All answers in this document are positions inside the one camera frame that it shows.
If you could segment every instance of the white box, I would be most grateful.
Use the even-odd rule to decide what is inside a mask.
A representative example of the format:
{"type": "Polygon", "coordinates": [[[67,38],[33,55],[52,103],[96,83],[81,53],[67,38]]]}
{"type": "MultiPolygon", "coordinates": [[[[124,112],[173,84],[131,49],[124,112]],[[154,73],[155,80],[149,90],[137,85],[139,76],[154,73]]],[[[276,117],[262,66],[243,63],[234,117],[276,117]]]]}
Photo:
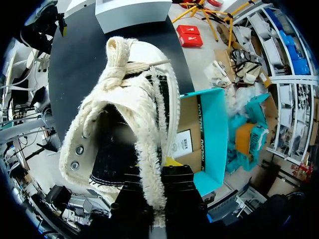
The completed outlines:
{"type": "Polygon", "coordinates": [[[267,51],[269,63],[272,65],[282,65],[282,61],[273,38],[264,42],[264,50],[267,51]]]}
{"type": "Polygon", "coordinates": [[[95,16],[104,33],[142,23],[165,21],[171,0],[96,0],[95,16]]]}
{"type": "Polygon", "coordinates": [[[291,122],[293,120],[292,119],[292,113],[293,113],[293,109],[292,108],[281,108],[280,124],[290,128],[291,127],[291,122]]]}
{"type": "Polygon", "coordinates": [[[261,36],[263,39],[270,38],[270,32],[268,31],[269,25],[260,17],[258,13],[255,13],[250,17],[250,22],[259,36],[261,36]]]}
{"type": "Polygon", "coordinates": [[[280,90],[280,102],[282,104],[293,105],[293,92],[291,85],[284,85],[279,87],[280,90]]]}

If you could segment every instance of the barcode sticker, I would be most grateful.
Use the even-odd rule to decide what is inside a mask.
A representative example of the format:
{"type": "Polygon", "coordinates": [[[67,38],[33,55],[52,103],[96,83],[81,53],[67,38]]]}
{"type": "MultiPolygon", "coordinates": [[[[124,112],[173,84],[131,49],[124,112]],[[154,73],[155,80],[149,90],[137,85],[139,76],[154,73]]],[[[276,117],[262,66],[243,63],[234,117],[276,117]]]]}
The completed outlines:
{"type": "Polygon", "coordinates": [[[190,130],[186,130],[186,131],[178,133],[173,145],[174,158],[182,157],[192,152],[193,152],[193,147],[191,144],[190,130]]]}

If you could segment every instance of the yellow object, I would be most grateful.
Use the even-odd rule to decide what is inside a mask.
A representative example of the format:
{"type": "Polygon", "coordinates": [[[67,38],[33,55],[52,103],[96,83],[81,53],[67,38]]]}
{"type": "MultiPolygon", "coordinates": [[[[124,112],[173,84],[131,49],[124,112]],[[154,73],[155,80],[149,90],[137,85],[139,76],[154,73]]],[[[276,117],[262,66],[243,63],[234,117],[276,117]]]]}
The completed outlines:
{"type": "Polygon", "coordinates": [[[230,47],[231,47],[231,40],[232,40],[232,32],[233,32],[233,15],[235,15],[236,13],[238,13],[239,11],[243,10],[246,6],[250,5],[250,4],[254,4],[256,0],[250,0],[248,1],[247,3],[241,5],[239,8],[237,8],[234,12],[232,13],[227,13],[227,12],[221,12],[221,11],[213,11],[213,10],[209,10],[207,8],[205,8],[203,6],[205,0],[201,0],[199,3],[180,3],[180,5],[185,5],[187,7],[191,6],[191,8],[189,8],[187,11],[185,11],[184,13],[182,13],[181,15],[179,15],[177,18],[175,18],[172,23],[175,23],[176,21],[178,21],[179,19],[181,19],[183,16],[185,16],[186,14],[191,13],[190,17],[193,17],[197,11],[201,11],[208,24],[209,24],[209,27],[211,29],[211,31],[213,32],[213,35],[214,35],[214,38],[216,41],[218,41],[218,36],[216,34],[216,31],[214,29],[214,26],[213,24],[211,23],[210,19],[209,19],[209,16],[207,13],[214,13],[214,14],[221,14],[221,15],[226,15],[226,17],[224,19],[218,17],[216,15],[216,17],[218,17],[219,19],[221,19],[222,21],[224,21],[225,23],[228,23],[229,21],[229,28],[230,28],[230,37],[229,37],[229,41],[228,41],[228,49],[230,50],[230,47]]]}
{"type": "Polygon", "coordinates": [[[235,149],[238,152],[249,155],[250,134],[255,126],[253,123],[246,123],[236,130],[235,149]]]}
{"type": "Polygon", "coordinates": [[[173,160],[172,158],[166,157],[166,164],[164,166],[167,167],[167,166],[170,166],[170,165],[172,165],[172,166],[183,166],[181,163],[173,160]]]}

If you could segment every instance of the shelving unit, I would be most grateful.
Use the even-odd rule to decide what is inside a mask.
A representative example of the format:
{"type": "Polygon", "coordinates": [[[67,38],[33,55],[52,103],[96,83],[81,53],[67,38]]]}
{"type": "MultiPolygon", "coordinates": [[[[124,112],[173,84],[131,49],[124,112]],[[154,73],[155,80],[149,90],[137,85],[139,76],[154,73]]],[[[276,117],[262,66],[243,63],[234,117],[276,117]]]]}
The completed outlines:
{"type": "Polygon", "coordinates": [[[272,4],[262,4],[261,2],[258,2],[256,4],[256,7],[253,9],[249,9],[249,11],[244,12],[242,15],[236,16],[234,18],[234,24],[238,24],[241,26],[249,27],[252,30],[254,30],[257,34],[257,38],[260,42],[260,45],[262,47],[262,55],[264,56],[265,62],[267,64],[267,71],[268,74],[271,75],[270,79],[272,80],[273,84],[277,85],[277,92],[278,92],[278,125],[276,134],[274,137],[273,143],[267,148],[267,150],[271,153],[274,153],[285,160],[289,160],[297,165],[300,165],[301,162],[303,162],[305,155],[307,153],[307,149],[310,142],[312,127],[313,127],[313,118],[314,118],[314,86],[318,86],[319,77],[315,75],[315,67],[311,61],[310,55],[308,53],[308,50],[305,47],[305,44],[303,42],[303,39],[296,29],[296,27],[293,25],[293,23],[288,19],[282,12],[280,12],[279,9],[275,8],[272,4]],[[266,10],[266,8],[269,8],[274,15],[279,15],[280,18],[284,18],[287,20],[287,23],[285,24],[285,27],[291,28],[292,37],[294,39],[295,44],[300,48],[300,54],[302,54],[302,57],[306,59],[308,63],[308,67],[310,70],[310,75],[296,75],[295,69],[293,65],[292,57],[290,56],[290,52],[285,44],[285,41],[283,40],[283,36],[281,35],[278,27],[276,26],[274,20],[271,18],[269,10],[266,10]],[[265,36],[260,36],[258,34],[258,30],[255,29],[254,23],[252,22],[251,16],[258,13],[258,15],[263,18],[263,21],[268,23],[270,28],[273,29],[273,31],[276,32],[278,37],[276,39],[278,40],[277,49],[281,51],[282,55],[286,59],[286,65],[289,65],[291,69],[290,75],[283,75],[286,74],[287,71],[284,71],[283,66],[279,65],[272,65],[270,62],[270,55],[267,52],[267,49],[265,48],[265,36]],[[281,111],[283,107],[288,107],[285,104],[281,102],[281,95],[280,95],[280,85],[291,85],[293,88],[293,105],[292,107],[292,123],[290,125],[290,128],[288,129],[289,136],[287,141],[284,141],[284,148],[282,149],[279,147],[279,141],[281,141],[281,145],[283,144],[281,139],[281,128],[284,128],[284,126],[281,125],[281,111]],[[308,94],[308,104],[305,106],[304,112],[306,120],[304,122],[305,127],[303,130],[303,135],[297,135],[297,132],[299,129],[297,129],[300,126],[300,120],[298,120],[299,114],[301,114],[299,106],[298,106],[298,87],[299,85],[307,85],[307,88],[310,89],[310,92],[308,94]]]}

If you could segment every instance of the knot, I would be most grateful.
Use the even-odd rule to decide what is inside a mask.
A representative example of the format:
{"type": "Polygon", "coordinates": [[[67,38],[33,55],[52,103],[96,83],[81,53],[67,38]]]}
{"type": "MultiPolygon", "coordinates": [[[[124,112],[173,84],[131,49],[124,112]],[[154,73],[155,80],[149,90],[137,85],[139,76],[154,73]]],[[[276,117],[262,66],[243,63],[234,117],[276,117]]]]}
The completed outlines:
{"type": "Polygon", "coordinates": [[[102,83],[105,89],[109,89],[114,86],[120,86],[123,78],[125,77],[125,72],[125,66],[107,67],[102,72],[99,83],[102,83]]]}

